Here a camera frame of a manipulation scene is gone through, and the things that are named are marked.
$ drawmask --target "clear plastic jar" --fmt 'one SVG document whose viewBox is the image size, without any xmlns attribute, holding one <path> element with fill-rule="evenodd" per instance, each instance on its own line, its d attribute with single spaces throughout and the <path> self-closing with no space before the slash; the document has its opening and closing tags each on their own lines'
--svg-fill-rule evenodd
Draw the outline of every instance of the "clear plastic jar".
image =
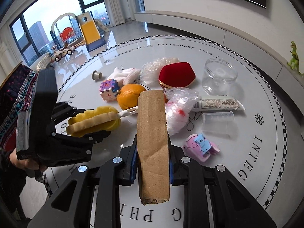
<svg viewBox="0 0 304 228">
<path fill-rule="evenodd" d="M 211 58 L 206 61 L 202 86 L 210 95 L 228 95 L 231 84 L 233 84 L 238 72 L 228 62 Z"/>
</svg>

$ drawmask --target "spool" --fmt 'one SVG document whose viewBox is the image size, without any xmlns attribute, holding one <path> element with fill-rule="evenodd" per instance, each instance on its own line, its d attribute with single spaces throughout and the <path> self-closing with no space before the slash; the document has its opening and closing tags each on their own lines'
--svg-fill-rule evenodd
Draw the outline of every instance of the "spool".
<svg viewBox="0 0 304 228">
<path fill-rule="evenodd" d="M 102 78 L 102 73 L 97 72 L 97 70 L 94 70 L 94 72 L 92 73 L 93 81 L 100 80 L 101 78 Z"/>
</svg>

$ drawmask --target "red velvet jewelry box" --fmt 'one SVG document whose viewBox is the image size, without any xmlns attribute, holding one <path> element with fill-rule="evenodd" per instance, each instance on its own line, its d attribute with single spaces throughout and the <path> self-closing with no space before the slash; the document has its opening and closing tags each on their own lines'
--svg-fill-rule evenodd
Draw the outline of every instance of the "red velvet jewelry box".
<svg viewBox="0 0 304 228">
<path fill-rule="evenodd" d="M 188 87 L 195 80 L 195 73 L 189 63 L 166 65 L 159 74 L 159 84 L 164 88 Z"/>
</svg>

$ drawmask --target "checkered border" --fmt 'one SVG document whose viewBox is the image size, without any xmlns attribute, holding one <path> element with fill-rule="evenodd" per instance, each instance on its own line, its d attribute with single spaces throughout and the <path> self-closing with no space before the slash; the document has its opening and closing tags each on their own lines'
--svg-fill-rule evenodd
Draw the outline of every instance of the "checkered border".
<svg viewBox="0 0 304 228">
<path fill-rule="evenodd" d="M 276 181 L 276 184 L 270 194 L 270 196 L 268 197 L 267 201 L 265 202 L 265 204 L 263 205 L 263 208 L 266 209 L 268 207 L 268 205 L 270 204 L 270 201 L 272 200 L 272 198 L 274 197 L 277 189 L 278 189 L 278 186 L 279 186 L 279 183 L 281 181 L 281 178 L 282 178 L 282 174 L 283 174 L 283 171 L 284 171 L 284 167 L 285 167 L 285 162 L 286 162 L 286 155 L 287 155 L 287 130 L 286 130 L 286 124 L 285 124 L 285 120 L 284 120 L 284 116 L 283 116 L 283 113 L 282 113 L 282 109 L 281 109 L 281 106 L 279 104 L 279 101 L 275 95 L 275 93 L 273 92 L 273 90 L 271 89 L 270 85 L 268 84 L 268 82 L 264 79 L 264 77 L 260 74 L 260 72 L 256 69 L 256 67 L 254 66 L 253 63 L 251 63 L 250 61 L 248 61 L 246 58 L 242 57 L 241 55 L 237 54 L 236 52 L 230 50 L 229 48 L 223 46 L 223 45 L 220 45 L 216 42 L 213 42 L 209 39 L 202 39 L 202 38 L 197 38 L 197 37 L 192 37 L 192 36 L 184 36 L 184 35 L 155 35 L 155 36 L 148 36 L 148 37 L 142 37 L 142 38 L 137 38 L 137 39 L 132 39 L 132 40 L 129 40 L 129 41 L 125 41 L 123 43 L 120 43 L 118 45 L 115 45 L 115 46 L 112 46 L 100 53 L 98 53 L 97 55 L 93 56 L 91 59 L 87 60 L 83 65 L 81 65 L 79 68 L 77 68 L 72 74 L 71 76 L 68 77 L 68 79 L 66 79 L 66 81 L 62 84 L 62 86 L 59 88 L 59 93 L 62 91 L 63 87 L 69 82 L 69 80 L 74 76 L 75 73 L 78 72 L 79 69 L 81 69 L 84 65 L 86 65 L 88 62 L 90 62 L 91 60 L 93 60 L 94 58 L 96 58 L 97 56 L 100 56 L 102 55 L 104 52 L 106 51 L 109 51 L 113 48 L 116 48 L 117 46 L 120 46 L 120 45 L 124 45 L 124 44 L 127 44 L 127 43 L 130 43 L 130 42 L 134 42 L 134 41 L 137 41 L 137 40 L 140 40 L 140 39 L 149 39 L 149 38 L 157 38 L 157 37 L 181 37 L 181 38 L 190 38 L 190 39 L 196 39 L 196 40 L 200 40 L 200 41 L 204 41 L 204 42 L 208 42 L 208 43 L 211 43 L 213 45 L 216 45 L 216 46 L 219 46 L 227 51 L 229 51 L 230 53 L 236 55 L 238 58 L 240 58 L 241 60 L 243 60 L 244 62 L 246 62 L 261 78 L 262 80 L 265 82 L 265 84 L 267 85 L 267 87 L 269 88 L 270 92 L 272 93 L 272 96 L 273 98 L 275 99 L 275 102 L 277 104 L 277 107 L 279 109 L 279 112 L 280 112 L 280 116 L 281 116 L 281 121 L 282 121 L 282 125 L 283 125 L 283 136 L 284 136 L 284 150 L 283 150 L 283 159 L 282 159 L 282 164 L 281 164 L 281 169 L 280 169 L 280 172 L 279 172 L 279 176 L 278 176 L 278 179 Z M 47 181 L 47 178 L 44 174 L 44 179 L 45 179 L 45 187 L 48 191 L 48 194 L 49 196 L 52 194 L 52 191 L 51 191 L 51 188 L 48 184 L 48 181 Z"/>
<path fill-rule="evenodd" d="M 49 182 L 48 182 L 48 179 L 47 179 L 47 175 L 45 174 L 45 171 L 42 174 L 42 180 L 44 182 L 44 186 L 45 186 L 45 189 L 47 190 L 48 196 L 51 197 L 53 192 L 52 192 L 51 187 L 49 185 Z"/>
</svg>

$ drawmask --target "patterned blanket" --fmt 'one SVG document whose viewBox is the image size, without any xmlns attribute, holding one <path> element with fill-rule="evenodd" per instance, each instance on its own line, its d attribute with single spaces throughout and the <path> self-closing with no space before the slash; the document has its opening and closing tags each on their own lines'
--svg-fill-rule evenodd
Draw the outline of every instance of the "patterned blanket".
<svg viewBox="0 0 304 228">
<path fill-rule="evenodd" d="M 0 89 L 0 147 L 5 151 L 16 147 L 16 125 L 20 111 L 31 103 L 37 74 L 20 65 Z"/>
</svg>

